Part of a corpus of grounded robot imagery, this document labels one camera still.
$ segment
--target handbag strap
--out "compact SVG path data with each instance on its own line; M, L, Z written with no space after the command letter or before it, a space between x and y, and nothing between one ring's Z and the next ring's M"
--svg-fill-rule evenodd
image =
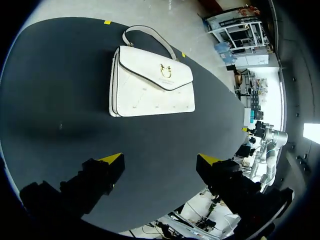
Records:
M127 35L126 35L128 32L131 32L131 31L141 31L141 32L144 32L145 34L149 34L165 47L165 49L169 52L173 60L179 61L170 44L159 33L157 33L156 30L148 26L134 25L129 27L127 30L125 30L124 33L122 34L122 39L128 46L130 47L134 46L134 44L127 39Z

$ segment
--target gold clasp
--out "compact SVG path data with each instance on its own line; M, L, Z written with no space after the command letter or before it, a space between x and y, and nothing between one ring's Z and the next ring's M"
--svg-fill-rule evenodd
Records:
M161 71L161 74L162 76L164 76L165 78L169 79L171 78L171 67L170 66L167 66L167 67L164 67L162 64L160 64L160 71Z

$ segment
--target yellow tape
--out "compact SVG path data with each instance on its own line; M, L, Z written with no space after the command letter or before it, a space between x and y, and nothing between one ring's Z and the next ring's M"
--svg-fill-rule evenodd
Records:
M221 159L218 159L218 158L215 158L213 156L207 156L207 155L204 155L202 153L199 153L199 155L208 162L208 164L210 164L212 166L212 164L216 163L216 162L220 162Z
M106 156L104 158L98 159L98 161L104 161L107 162L109 164L112 164L114 162L114 160L116 160L122 153L117 153L115 155L111 155L111 156Z

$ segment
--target shelf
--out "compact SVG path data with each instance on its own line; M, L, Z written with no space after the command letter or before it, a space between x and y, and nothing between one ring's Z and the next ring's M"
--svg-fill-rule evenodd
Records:
M248 29L246 29L245 27L240 28L238 26L232 26L232 27L228 27L227 30L230 34L232 34L236 32L247 31Z

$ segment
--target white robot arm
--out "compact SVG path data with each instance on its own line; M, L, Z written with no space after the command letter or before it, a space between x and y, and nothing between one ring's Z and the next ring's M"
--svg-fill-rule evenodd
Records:
M266 164L266 173L260 179L263 185L271 186L275 181L277 172L277 155L279 149L286 145L288 134L274 130L273 125L258 121L256 129L251 131L255 136L261 137L261 147L255 155L252 171L249 178L252 180L257 175L259 164Z

